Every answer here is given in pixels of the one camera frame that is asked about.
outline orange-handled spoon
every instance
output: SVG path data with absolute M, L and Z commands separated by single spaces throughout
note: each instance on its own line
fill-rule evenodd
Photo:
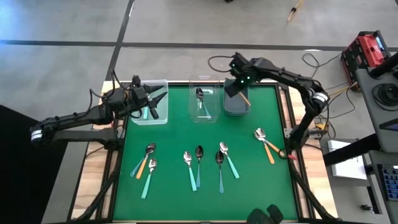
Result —
M 266 143 L 273 149 L 275 150 L 275 152 L 277 152 L 279 154 L 280 149 L 278 149 L 278 147 L 274 146 L 273 143 L 269 142 L 266 140 Z M 280 152 L 280 156 L 285 157 L 285 152 L 282 151 Z
M 264 144 L 264 147 L 265 147 L 265 149 L 266 149 L 269 162 L 270 162 L 271 164 L 274 164 L 275 161 L 274 161 L 274 158 L 272 157 L 272 154 L 271 154 L 271 152 L 269 151 L 269 148 L 268 148 L 268 146 L 267 146 L 267 143 L 266 143 L 266 134 L 265 134 L 264 130 L 263 130 L 262 128 L 257 128 L 256 130 L 254 130 L 254 136 L 256 137 L 256 139 L 262 141 L 262 143 Z
M 144 158 L 144 161 L 142 162 L 142 164 L 141 164 L 141 166 L 140 166 L 140 168 L 138 170 L 138 173 L 137 173 L 137 176 L 136 176 L 137 179 L 141 178 L 142 172 L 144 171 L 144 168 L 145 168 L 145 164 L 147 163 L 148 156 L 149 156 L 149 154 L 151 154 L 151 153 L 153 153 L 155 151 L 155 148 L 156 148 L 156 144 L 155 143 L 150 143 L 145 148 L 145 152 L 146 152 L 145 153 L 145 158 Z

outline spoon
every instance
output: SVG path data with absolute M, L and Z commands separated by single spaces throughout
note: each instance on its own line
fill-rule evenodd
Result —
M 148 120 L 148 107 L 144 108 L 144 115 L 142 117 L 144 120 Z
M 277 152 L 278 154 L 280 154 L 281 157 L 285 157 L 285 152 L 279 152 L 280 149 L 278 149 L 278 147 L 274 146 L 271 142 L 269 142 L 268 140 L 266 140 L 266 133 L 264 132 L 264 130 L 262 128 L 257 128 L 254 131 L 254 136 L 259 140 L 259 138 L 264 139 L 266 141 L 266 143 L 273 149 L 275 150 L 275 152 Z
M 192 169 L 191 169 L 192 156 L 189 152 L 184 152 L 184 161 L 188 164 L 188 167 L 189 167 L 189 176 L 191 178 L 192 190 L 197 191 L 197 186 L 195 184 L 195 179 L 193 178 L 193 173 L 192 173 Z
M 145 164 L 147 163 L 148 155 L 151 154 L 151 153 L 153 153 L 153 152 L 155 151 L 155 148 L 156 148 L 156 143 L 150 143 L 150 144 L 145 148 L 145 152 L 146 152 L 146 153 L 145 153 L 144 161 L 142 162 L 142 164 L 141 164 L 141 166 L 140 166 L 140 168 L 139 168 L 138 174 L 137 174 L 137 176 L 136 176 L 137 179 L 140 179 L 140 178 L 141 178 L 142 171 L 144 171 Z
M 218 167 L 220 167 L 220 193 L 224 193 L 224 186 L 223 186 L 223 175 L 221 174 L 221 164 L 224 161 L 224 154 L 221 151 L 216 153 L 216 162 L 218 163 Z
M 148 147 L 153 147 L 153 148 L 155 149 L 156 144 L 155 144 L 155 143 L 150 143 L 150 144 L 146 147 L 146 149 L 147 149 Z M 138 167 L 142 164 L 142 162 L 144 161 L 144 159 L 145 159 L 145 156 L 141 159 L 141 161 L 139 161 L 139 163 L 136 165 L 136 167 L 131 171 L 130 177 L 134 177 L 134 175 L 136 174 L 136 172 L 137 172 L 137 170 L 138 170 Z
M 197 187 L 200 187 L 200 159 L 203 156 L 203 147 L 202 146 L 198 146 L 196 151 L 195 151 L 195 155 L 198 158 L 198 176 L 197 176 Z
M 141 198 L 142 198 L 142 199 L 145 199 L 145 198 L 147 197 L 148 188 L 149 188 L 149 182 L 150 182 L 150 177 L 151 177 L 151 175 L 152 175 L 152 171 L 154 171 L 154 169 L 156 168 L 156 166 L 157 166 L 157 161 L 156 161 L 156 159 L 150 159 L 150 160 L 149 160 L 149 165 L 148 165 L 148 167 L 149 167 L 149 175 L 148 175 L 148 178 L 147 178 L 147 182 L 145 182 L 144 191 L 142 191 L 142 195 L 141 195 Z
M 274 164 L 275 161 L 274 161 L 274 158 L 272 157 L 271 152 L 269 151 L 269 148 L 268 148 L 268 146 L 267 146 L 266 134 L 265 134 L 264 130 L 261 129 L 261 128 L 257 128 L 257 129 L 254 131 L 254 136 L 255 136 L 259 141 L 262 141 L 262 143 L 264 144 L 264 147 L 265 147 L 265 149 L 266 149 L 269 162 L 270 162 L 271 164 Z
M 197 87 L 196 94 L 197 94 L 197 98 L 201 101 L 201 103 L 203 103 L 203 107 L 205 108 L 206 116 L 210 116 L 209 111 L 207 110 L 207 107 L 205 105 L 205 102 L 203 101 L 205 94 L 203 93 L 203 90 L 200 87 Z
M 225 156 L 226 156 L 226 158 L 228 160 L 229 166 L 231 167 L 232 173 L 234 173 L 235 178 L 238 179 L 239 178 L 239 174 L 236 171 L 235 166 L 232 163 L 231 158 L 229 158 L 228 146 L 225 144 L 225 142 L 220 142 L 220 151 L 225 154 Z

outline gray floor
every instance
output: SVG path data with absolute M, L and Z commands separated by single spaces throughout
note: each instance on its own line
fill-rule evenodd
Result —
M 129 0 L 0 1 L 1 40 L 116 42 Z M 121 80 L 186 80 L 192 74 L 215 74 L 207 66 L 213 55 L 266 57 L 275 65 L 309 76 L 301 61 L 308 51 L 294 45 L 347 46 L 362 30 L 381 30 L 389 47 L 398 47 L 398 6 L 394 0 L 304 1 L 295 19 L 286 18 L 296 1 L 136 0 L 123 42 L 285 45 L 292 50 L 170 49 L 123 47 L 116 64 Z M 114 47 L 0 45 L 0 104 L 35 119 L 84 111 L 88 89 L 99 92 Z M 311 52 L 320 62 L 339 52 Z M 215 60 L 226 69 L 228 60 Z M 346 82 L 338 59 L 320 68 L 316 79 L 325 88 Z M 333 119 L 338 138 L 373 133 L 363 98 L 350 92 L 355 111 Z M 351 105 L 340 96 L 331 115 Z M 86 144 L 71 144 L 63 160 L 44 223 L 67 217 Z M 348 221 L 385 223 L 385 217 L 358 209 L 369 203 L 366 188 L 332 183 L 339 217 Z

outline green mat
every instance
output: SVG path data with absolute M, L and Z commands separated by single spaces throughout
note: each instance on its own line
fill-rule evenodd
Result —
M 227 116 L 221 111 L 216 123 L 194 123 L 188 115 L 188 86 L 170 86 L 167 124 L 138 126 L 129 121 L 114 220 L 246 220 L 254 208 L 266 212 L 270 204 L 280 208 L 285 220 L 296 220 L 287 161 L 279 159 L 270 148 L 275 159 L 271 165 L 262 143 L 253 134 L 262 127 L 270 142 L 284 148 L 275 88 L 250 89 L 250 102 L 251 112 L 245 116 Z M 215 162 L 220 141 L 229 146 L 230 158 L 240 175 L 239 179 L 234 178 L 225 159 L 224 194 L 219 193 L 219 170 Z M 152 173 L 147 198 L 141 199 L 149 168 L 146 165 L 139 180 L 130 177 L 130 172 L 151 142 L 157 147 L 149 158 L 156 158 L 158 166 Z M 183 152 L 189 151 L 194 156 L 197 145 L 204 148 L 201 187 L 192 192 Z M 197 167 L 194 158 L 195 180 Z

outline transparent bin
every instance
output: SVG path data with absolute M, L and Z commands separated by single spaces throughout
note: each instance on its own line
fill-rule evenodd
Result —
M 164 87 L 149 94 L 149 97 L 156 97 L 164 92 L 169 92 L 169 85 L 167 80 L 143 80 L 141 84 L 146 84 L 148 86 L 158 86 L 163 85 Z M 156 125 L 156 124 L 166 124 L 168 121 L 169 112 L 169 94 L 166 94 L 162 100 L 159 102 L 156 108 L 156 112 L 159 115 L 158 119 L 154 119 L 150 114 L 149 108 L 145 107 L 142 109 L 142 116 L 140 118 L 131 118 L 132 122 L 138 125 Z M 139 116 L 139 112 L 133 112 L 133 116 Z
M 250 112 L 250 106 L 244 102 L 239 94 L 229 97 L 227 92 L 225 92 L 225 88 L 233 82 L 234 80 L 230 80 L 229 78 L 226 78 L 224 82 L 224 110 L 226 114 L 230 116 L 242 116 Z M 242 93 L 247 99 L 249 99 L 248 88 L 244 89 Z
M 197 97 L 197 91 L 203 98 Z M 220 115 L 220 79 L 214 75 L 189 78 L 189 116 L 196 123 L 214 123 Z

